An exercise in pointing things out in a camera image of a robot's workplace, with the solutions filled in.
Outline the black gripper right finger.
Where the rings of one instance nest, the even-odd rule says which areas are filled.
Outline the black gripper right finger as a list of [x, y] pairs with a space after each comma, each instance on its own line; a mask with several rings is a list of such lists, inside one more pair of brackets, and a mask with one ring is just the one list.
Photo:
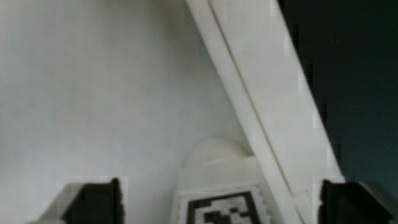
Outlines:
[[398, 224], [398, 198], [374, 182], [323, 181], [317, 224]]

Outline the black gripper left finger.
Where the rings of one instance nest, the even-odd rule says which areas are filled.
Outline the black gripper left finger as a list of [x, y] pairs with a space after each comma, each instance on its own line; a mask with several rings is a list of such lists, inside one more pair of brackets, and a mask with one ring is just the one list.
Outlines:
[[69, 183], [28, 224], [124, 224], [120, 181]]

